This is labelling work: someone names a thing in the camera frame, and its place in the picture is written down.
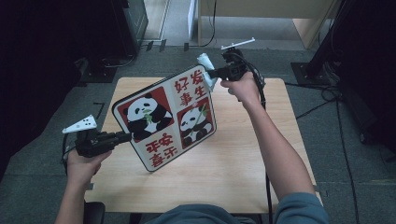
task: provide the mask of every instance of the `cartoon panda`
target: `cartoon panda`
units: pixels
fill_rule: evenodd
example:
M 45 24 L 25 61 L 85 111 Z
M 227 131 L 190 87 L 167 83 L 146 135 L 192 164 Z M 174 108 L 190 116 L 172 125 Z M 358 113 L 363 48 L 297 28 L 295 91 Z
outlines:
M 127 116 L 128 130 L 134 140 L 143 140 L 166 128 L 172 121 L 172 114 L 150 93 L 135 100 L 123 113 Z
M 201 140 L 212 129 L 212 124 L 206 118 L 205 105 L 194 107 L 182 115 L 180 130 L 183 145 L 189 146 Z

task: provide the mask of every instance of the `gray carpet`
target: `gray carpet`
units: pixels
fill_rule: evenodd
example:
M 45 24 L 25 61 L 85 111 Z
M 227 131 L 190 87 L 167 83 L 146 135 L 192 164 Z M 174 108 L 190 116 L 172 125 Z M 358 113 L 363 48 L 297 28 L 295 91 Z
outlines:
M 141 50 L 135 61 L 119 68 L 110 84 L 75 87 L 61 108 L 53 115 L 46 130 L 17 153 L 0 185 L 0 223 L 51 223 L 56 217 L 65 186 L 60 164 L 62 129 L 93 114 L 101 128 L 112 92 L 120 77 L 167 77 L 196 63 L 206 52 L 216 67 L 224 65 L 219 49 L 167 47 L 159 52 Z M 248 61 L 266 77 L 280 77 L 295 83 L 290 62 L 309 62 L 313 51 L 243 49 Z M 324 100 L 320 91 L 288 86 L 295 115 L 301 115 Z M 340 103 L 340 117 L 346 144 L 346 156 L 353 176 L 360 223 L 395 223 L 396 164 L 384 160 L 392 154 L 380 145 L 366 146 L 359 140 L 360 131 L 347 105 Z M 305 148 L 318 189 L 331 223 L 356 223 L 355 204 L 341 144 L 336 104 L 327 104 L 298 119 Z M 128 223 L 128 214 L 106 213 L 105 223 Z

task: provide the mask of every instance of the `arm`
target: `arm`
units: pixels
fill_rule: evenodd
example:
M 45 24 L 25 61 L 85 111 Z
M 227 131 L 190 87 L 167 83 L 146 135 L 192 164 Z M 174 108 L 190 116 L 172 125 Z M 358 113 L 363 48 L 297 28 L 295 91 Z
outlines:
M 82 223 L 84 218 L 84 195 L 91 178 L 100 168 L 101 162 L 110 156 L 107 153 L 93 158 L 84 158 L 75 150 L 68 155 L 67 185 L 55 223 Z
M 262 108 L 253 75 L 246 73 L 235 82 L 221 81 L 221 86 L 232 89 L 246 109 L 277 198 L 294 192 L 315 194 L 304 162 Z

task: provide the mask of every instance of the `forearm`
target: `forearm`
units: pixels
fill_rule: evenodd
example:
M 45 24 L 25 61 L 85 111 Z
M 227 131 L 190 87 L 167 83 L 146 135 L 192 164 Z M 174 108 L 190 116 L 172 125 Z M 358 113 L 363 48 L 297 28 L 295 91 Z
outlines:
M 315 193 L 304 162 L 260 104 L 244 104 L 259 141 L 266 172 L 280 200 L 293 192 Z
M 56 224 L 83 222 L 85 186 L 67 183 Z

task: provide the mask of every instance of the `person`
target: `person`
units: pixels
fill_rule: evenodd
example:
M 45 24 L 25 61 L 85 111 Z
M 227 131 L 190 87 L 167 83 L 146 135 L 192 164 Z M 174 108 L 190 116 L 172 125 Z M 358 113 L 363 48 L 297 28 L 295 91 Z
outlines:
M 280 133 L 262 107 L 253 74 L 247 72 L 239 81 L 221 81 L 242 102 L 257 136 L 266 172 L 274 187 L 279 205 L 275 223 L 329 223 L 317 198 L 304 162 Z M 82 158 L 76 151 L 68 156 L 67 185 L 56 223 L 82 223 L 86 185 L 111 154 Z M 209 204 L 186 204 L 150 220 L 157 223 L 240 223 L 224 209 Z

